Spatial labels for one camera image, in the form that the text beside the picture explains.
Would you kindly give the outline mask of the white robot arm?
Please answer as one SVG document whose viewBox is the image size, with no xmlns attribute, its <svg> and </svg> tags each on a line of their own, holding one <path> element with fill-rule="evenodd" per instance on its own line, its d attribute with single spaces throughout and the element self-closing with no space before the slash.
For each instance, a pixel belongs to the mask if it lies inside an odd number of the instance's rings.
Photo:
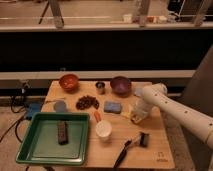
<svg viewBox="0 0 213 171">
<path fill-rule="evenodd" d="M 142 87 L 140 98 L 131 111 L 131 120 L 135 124 L 140 123 L 151 113 L 154 106 L 171 115 L 213 149 L 213 117 L 168 98 L 167 87 L 162 83 Z"/>
</svg>

